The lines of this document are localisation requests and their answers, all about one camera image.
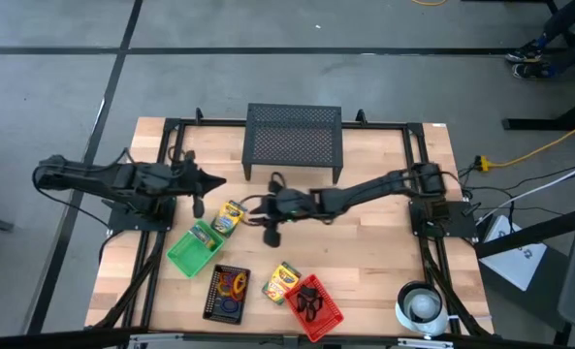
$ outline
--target white cable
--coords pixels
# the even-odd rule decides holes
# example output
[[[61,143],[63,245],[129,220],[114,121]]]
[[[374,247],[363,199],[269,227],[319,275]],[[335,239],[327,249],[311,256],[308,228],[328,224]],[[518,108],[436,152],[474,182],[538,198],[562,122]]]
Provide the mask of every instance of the white cable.
[[[520,198],[523,198],[523,197],[525,197],[525,196],[527,196],[527,195],[530,195],[530,194],[532,194],[532,193],[536,193],[536,192],[538,192],[538,191],[541,190],[541,189],[546,189],[546,188],[548,188],[548,187],[551,187],[551,186],[553,186],[553,185],[555,185],[555,184],[557,184],[557,183],[560,183],[560,182],[562,182],[562,181],[564,181],[564,180],[570,178],[570,177],[573,176],[573,175],[575,175],[575,170],[574,170],[573,172],[569,173],[569,174],[566,174],[566,175],[562,176],[562,177],[559,178],[559,179],[555,179],[555,180],[551,181],[551,182],[548,183],[548,184],[544,184],[544,185],[542,185],[542,186],[540,186],[540,187],[538,187],[538,188],[534,188],[534,189],[532,189],[532,190],[529,190],[529,191],[527,191],[526,193],[524,193],[524,194],[522,194],[522,195],[518,195],[517,197],[514,197],[514,198],[512,198],[512,199],[507,200],[506,202],[500,204],[500,206],[498,206],[498,207],[494,208],[493,210],[491,210],[490,212],[488,212],[486,215],[483,215],[483,216],[481,216],[481,218],[477,219],[477,224],[476,224],[476,225],[479,225],[479,224],[480,224],[481,222],[483,222],[486,218],[488,218],[489,216],[491,216],[492,214],[494,214],[494,212],[498,211],[498,210],[499,210],[500,208],[502,208],[503,206],[506,206],[506,205],[508,205],[508,204],[511,204],[511,203],[513,203],[514,201],[516,201],[516,200],[518,200],[518,199],[520,199]]]

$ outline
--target sneaker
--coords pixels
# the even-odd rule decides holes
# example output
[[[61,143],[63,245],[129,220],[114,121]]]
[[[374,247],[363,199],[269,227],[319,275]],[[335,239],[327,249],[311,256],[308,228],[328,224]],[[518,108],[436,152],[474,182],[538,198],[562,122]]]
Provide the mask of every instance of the sneaker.
[[[551,79],[554,76],[548,63],[515,64],[511,71],[518,79]]]
[[[504,58],[513,63],[537,63],[541,60],[541,51],[537,47],[537,42],[533,40],[521,48],[507,53]]]

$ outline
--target green plastic basket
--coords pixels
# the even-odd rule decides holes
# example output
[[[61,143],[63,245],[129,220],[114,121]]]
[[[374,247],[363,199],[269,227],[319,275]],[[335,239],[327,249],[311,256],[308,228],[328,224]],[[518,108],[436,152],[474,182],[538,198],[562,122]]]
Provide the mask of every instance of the green plastic basket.
[[[216,233],[208,223],[203,220],[197,220],[196,226],[209,234],[216,245],[209,250],[194,234],[186,232],[183,237],[167,252],[167,257],[177,266],[184,275],[194,277],[209,262],[209,260],[218,252],[224,243],[224,240]]]

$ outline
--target red basket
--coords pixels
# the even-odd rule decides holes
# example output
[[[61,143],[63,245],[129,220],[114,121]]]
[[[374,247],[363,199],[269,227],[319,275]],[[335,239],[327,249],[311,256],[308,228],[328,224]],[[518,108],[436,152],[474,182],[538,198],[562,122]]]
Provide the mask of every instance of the red basket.
[[[315,320],[311,322],[306,322],[305,318],[306,315],[304,313],[298,312],[298,292],[304,286],[306,287],[314,287],[319,292],[319,295],[324,299],[323,306],[317,312],[317,316],[315,316]],[[308,335],[308,339],[311,342],[316,342],[319,338],[323,337],[326,333],[336,327],[336,325],[340,324],[343,321],[343,314],[341,314],[340,310],[336,306],[333,299],[330,297],[324,285],[319,281],[317,276],[314,274],[309,275],[305,280],[300,282],[298,286],[291,289],[289,292],[285,294],[285,299],[287,303],[289,303],[289,307],[291,311],[296,315],[300,325],[304,328],[306,335]]]

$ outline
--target gray floor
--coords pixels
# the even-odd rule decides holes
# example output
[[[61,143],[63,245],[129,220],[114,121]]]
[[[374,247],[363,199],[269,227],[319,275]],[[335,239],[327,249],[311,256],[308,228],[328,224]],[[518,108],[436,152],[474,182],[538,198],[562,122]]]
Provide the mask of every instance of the gray floor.
[[[132,4],[0,0],[0,46],[117,47]],[[504,48],[537,36],[548,15],[545,5],[457,0],[437,8],[408,0],[146,0],[132,46]],[[0,56],[0,218],[16,224],[13,233],[0,233],[0,335],[23,331],[63,211],[33,190],[30,173],[52,153],[82,156],[112,63],[112,56]],[[139,116],[191,116],[201,107],[206,117],[244,117],[249,102],[342,106],[345,119],[362,108],[370,120],[445,122],[462,168],[475,154],[504,161],[559,137],[504,132],[500,119],[566,111],[575,105],[575,69],[538,83],[513,79],[493,56],[128,56],[96,163],[110,162],[129,144]],[[575,136],[470,182],[507,186],[571,165]],[[484,206],[503,200],[496,192],[475,194]],[[85,198],[82,206],[107,216],[99,200]],[[575,179],[518,206],[571,211]],[[522,211],[515,221],[527,226],[550,217]],[[99,224],[79,217],[45,331],[82,327],[103,238]],[[565,251],[572,238],[549,243]],[[539,319],[496,293],[488,300],[501,335],[552,340],[554,331]]]

